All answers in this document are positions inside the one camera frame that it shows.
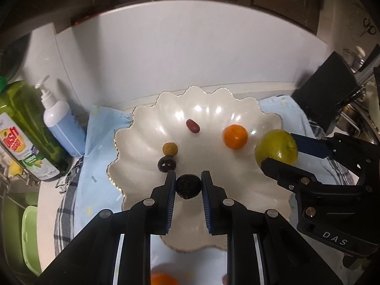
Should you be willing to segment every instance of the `green bottle cap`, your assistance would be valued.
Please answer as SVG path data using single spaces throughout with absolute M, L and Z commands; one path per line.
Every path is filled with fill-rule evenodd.
M 7 84 L 8 84 L 7 79 L 3 76 L 0 76 L 0 92 L 4 90 Z

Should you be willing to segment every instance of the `green apple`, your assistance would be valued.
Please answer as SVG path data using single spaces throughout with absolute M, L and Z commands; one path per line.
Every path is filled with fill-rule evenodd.
M 255 147 L 258 166 L 260 167 L 262 161 L 268 157 L 294 165 L 298 158 L 298 149 L 294 138 L 283 129 L 272 129 L 266 132 Z

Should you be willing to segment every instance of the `pump nozzle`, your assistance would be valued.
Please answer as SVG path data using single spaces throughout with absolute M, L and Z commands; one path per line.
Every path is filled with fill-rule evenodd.
M 37 81 L 36 85 L 34 86 L 36 89 L 41 89 L 41 102 L 46 109 L 50 108 L 57 102 L 56 97 L 44 86 L 45 81 L 47 81 L 49 77 L 50 75 L 46 75 L 44 78 Z

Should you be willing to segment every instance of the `green tray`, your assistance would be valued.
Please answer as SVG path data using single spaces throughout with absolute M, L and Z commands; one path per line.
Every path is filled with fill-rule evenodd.
M 21 227 L 22 255 L 30 271 L 36 276 L 41 274 L 37 248 L 37 207 L 28 206 L 22 216 Z

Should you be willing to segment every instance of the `scalloped white bowl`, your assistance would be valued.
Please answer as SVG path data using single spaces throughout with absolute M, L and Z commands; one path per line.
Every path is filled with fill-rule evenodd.
M 200 126 L 193 134 L 186 126 L 192 119 Z M 223 130 L 240 124 L 249 133 L 240 150 L 224 145 Z M 206 93 L 192 86 L 183 95 L 163 92 L 153 106 L 138 106 L 130 127 L 115 133 L 117 160 L 108 166 L 108 176 L 124 194 L 123 210 L 150 197 L 154 187 L 164 183 L 166 174 L 157 169 L 167 142 L 178 145 L 175 156 L 177 177 L 209 170 L 214 185 L 225 189 L 227 196 L 250 210 L 278 210 L 291 217 L 291 192 L 266 177 L 255 161 L 255 145 L 267 131 L 282 128 L 277 114 L 264 114 L 254 98 L 237 100 L 225 88 Z M 202 195 L 184 200 L 176 194 L 169 234 L 164 243 L 180 252 L 208 246 L 227 249 L 225 236 L 211 236 L 206 228 Z

